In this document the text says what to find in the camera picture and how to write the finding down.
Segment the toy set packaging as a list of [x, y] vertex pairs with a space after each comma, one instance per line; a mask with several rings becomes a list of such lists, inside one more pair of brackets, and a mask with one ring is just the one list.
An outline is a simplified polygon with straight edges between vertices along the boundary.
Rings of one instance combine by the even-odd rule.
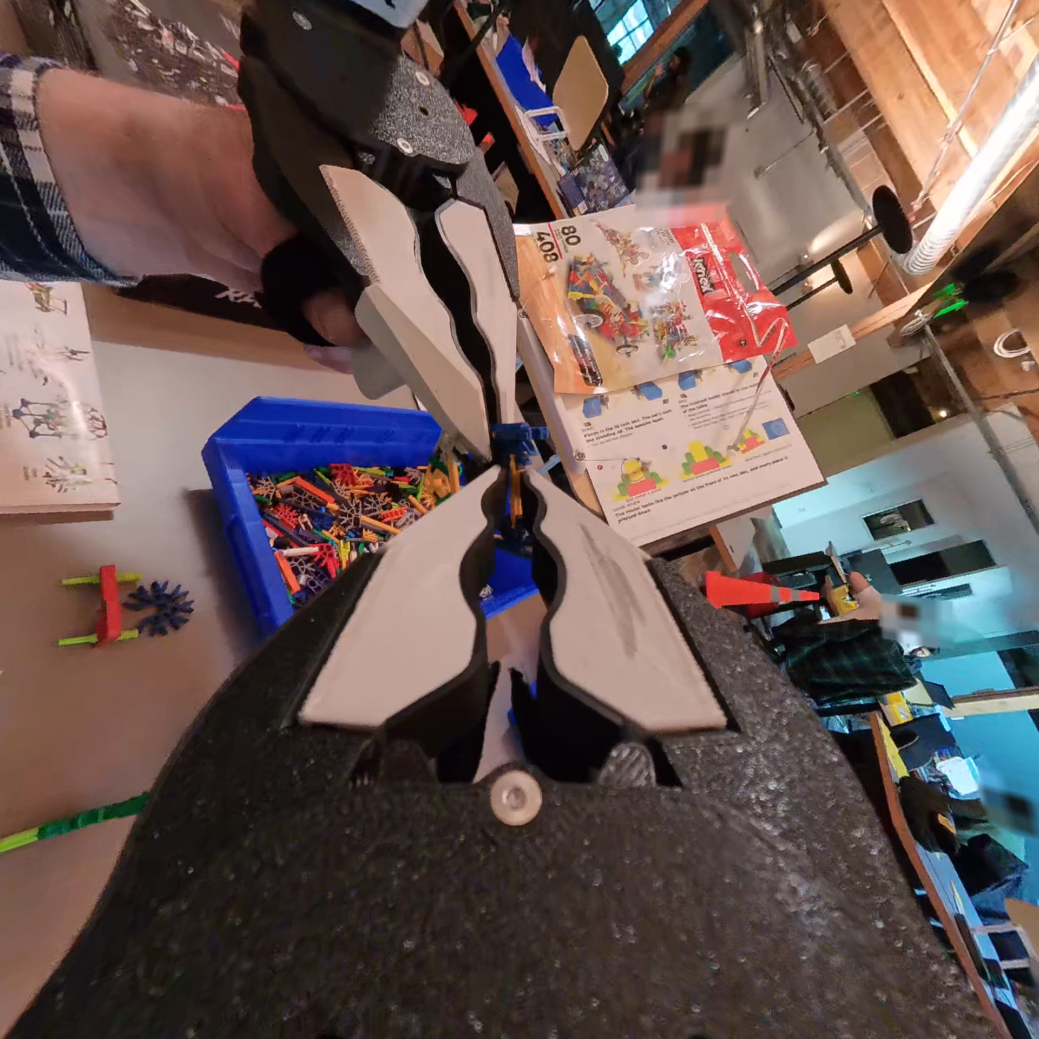
[[798, 345], [722, 206], [623, 206], [515, 227], [522, 310], [559, 396], [628, 391]]

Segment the green leafy toy piece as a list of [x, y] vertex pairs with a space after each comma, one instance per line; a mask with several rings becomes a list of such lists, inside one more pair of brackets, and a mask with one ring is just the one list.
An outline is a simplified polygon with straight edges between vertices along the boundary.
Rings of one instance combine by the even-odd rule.
[[63, 817], [52, 822], [34, 826], [31, 829], [18, 831], [17, 835], [4, 836], [2, 856], [11, 854], [15, 851], [22, 851], [40, 842], [68, 836], [107, 822], [133, 819], [149, 805], [149, 799], [151, 792], [147, 790], [131, 799], [110, 803], [105, 806], [98, 806], [94, 810], [85, 810], [71, 817]]

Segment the small blue tray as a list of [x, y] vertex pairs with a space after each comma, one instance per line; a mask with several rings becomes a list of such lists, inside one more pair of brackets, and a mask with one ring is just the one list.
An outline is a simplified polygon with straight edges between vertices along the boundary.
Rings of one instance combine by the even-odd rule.
[[504, 38], [497, 55], [497, 66], [518, 107], [524, 110], [547, 110], [554, 107], [552, 98], [527, 68], [524, 47], [513, 34]]

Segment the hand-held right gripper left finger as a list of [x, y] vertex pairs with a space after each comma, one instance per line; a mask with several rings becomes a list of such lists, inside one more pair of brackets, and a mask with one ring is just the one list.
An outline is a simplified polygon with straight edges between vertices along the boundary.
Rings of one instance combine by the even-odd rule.
[[400, 534], [299, 711], [299, 722], [457, 743], [487, 716], [492, 667], [480, 593], [495, 568], [506, 476], [481, 476]]

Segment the orange traffic cone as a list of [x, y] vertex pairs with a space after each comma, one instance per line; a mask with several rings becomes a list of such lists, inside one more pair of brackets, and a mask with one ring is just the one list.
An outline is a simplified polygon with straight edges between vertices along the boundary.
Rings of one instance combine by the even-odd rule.
[[771, 575], [732, 578], [720, 571], [704, 575], [704, 594], [720, 610], [738, 610], [750, 619], [810, 607], [822, 601], [815, 591], [794, 591], [778, 584]]

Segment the pile of colourful toy pieces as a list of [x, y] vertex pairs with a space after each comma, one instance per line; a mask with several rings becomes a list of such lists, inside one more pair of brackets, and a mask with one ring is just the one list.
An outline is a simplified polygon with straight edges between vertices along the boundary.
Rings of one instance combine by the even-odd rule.
[[458, 494], [464, 462], [437, 449], [421, 465], [326, 464], [252, 472], [246, 483], [294, 610]]

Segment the person's left hand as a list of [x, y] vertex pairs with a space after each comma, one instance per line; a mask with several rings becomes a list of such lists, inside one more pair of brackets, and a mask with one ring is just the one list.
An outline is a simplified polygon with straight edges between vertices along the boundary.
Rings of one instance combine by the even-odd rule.
[[199, 276], [260, 294], [262, 262], [296, 230], [259, 186], [250, 117], [89, 85], [100, 186], [77, 227], [93, 259], [121, 276]]

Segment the person's left forearm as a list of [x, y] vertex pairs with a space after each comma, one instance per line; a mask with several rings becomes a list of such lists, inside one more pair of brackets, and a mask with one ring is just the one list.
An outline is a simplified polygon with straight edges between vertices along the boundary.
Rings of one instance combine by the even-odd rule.
[[2, 54], [2, 280], [135, 287], [94, 259], [52, 170], [40, 121], [40, 85], [61, 64]]

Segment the blue snowflake toy connector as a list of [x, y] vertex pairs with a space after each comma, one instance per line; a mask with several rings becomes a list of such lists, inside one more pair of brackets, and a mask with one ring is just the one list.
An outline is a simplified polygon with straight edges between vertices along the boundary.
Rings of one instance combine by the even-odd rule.
[[167, 637], [190, 624], [195, 601], [190, 598], [190, 591], [181, 585], [151, 582], [131, 591], [124, 600], [124, 608], [139, 614], [137, 631], [140, 637]]

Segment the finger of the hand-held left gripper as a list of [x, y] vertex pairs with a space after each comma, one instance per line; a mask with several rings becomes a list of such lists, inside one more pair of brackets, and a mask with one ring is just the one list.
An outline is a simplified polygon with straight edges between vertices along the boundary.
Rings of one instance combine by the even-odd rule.
[[423, 271], [409, 209], [356, 168], [322, 165], [321, 172], [363, 262], [361, 329], [442, 432], [472, 456], [490, 458], [483, 384]]
[[464, 356], [487, 400], [488, 423], [513, 425], [517, 411], [518, 305], [483, 209], [450, 202], [435, 214], [450, 253], [444, 296]]

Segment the blue plastic bin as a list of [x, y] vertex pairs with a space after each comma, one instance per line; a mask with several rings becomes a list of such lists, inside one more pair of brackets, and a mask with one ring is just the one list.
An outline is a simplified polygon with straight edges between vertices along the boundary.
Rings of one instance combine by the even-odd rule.
[[329, 464], [425, 465], [439, 441], [441, 428], [421, 411], [273, 396], [255, 398], [211, 437], [202, 458], [264, 640], [287, 624], [296, 608], [248, 478], [306, 474]]

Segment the printed toy model leaflet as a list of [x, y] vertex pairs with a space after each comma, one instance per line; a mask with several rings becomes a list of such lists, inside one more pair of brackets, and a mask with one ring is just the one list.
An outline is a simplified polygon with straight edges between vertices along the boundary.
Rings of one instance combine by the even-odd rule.
[[2, 515], [119, 504], [80, 285], [2, 282]]

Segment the beige chair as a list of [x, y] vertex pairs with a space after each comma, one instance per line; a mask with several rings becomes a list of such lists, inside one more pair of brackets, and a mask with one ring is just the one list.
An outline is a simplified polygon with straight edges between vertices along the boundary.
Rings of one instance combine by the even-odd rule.
[[586, 36], [575, 39], [552, 92], [552, 119], [575, 153], [594, 137], [610, 100], [610, 85]]

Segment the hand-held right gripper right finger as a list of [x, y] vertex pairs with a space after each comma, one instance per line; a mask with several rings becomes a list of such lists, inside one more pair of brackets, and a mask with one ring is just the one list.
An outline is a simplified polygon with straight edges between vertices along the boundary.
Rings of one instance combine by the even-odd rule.
[[723, 730], [727, 716], [649, 570], [649, 557], [548, 478], [531, 478], [548, 561], [543, 676], [651, 737]]

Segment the building instruction sheet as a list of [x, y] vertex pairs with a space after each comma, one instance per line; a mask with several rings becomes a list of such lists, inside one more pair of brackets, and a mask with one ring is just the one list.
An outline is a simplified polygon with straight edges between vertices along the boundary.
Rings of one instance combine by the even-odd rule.
[[826, 487], [766, 359], [577, 396], [540, 347], [524, 370], [568, 490], [639, 548]]

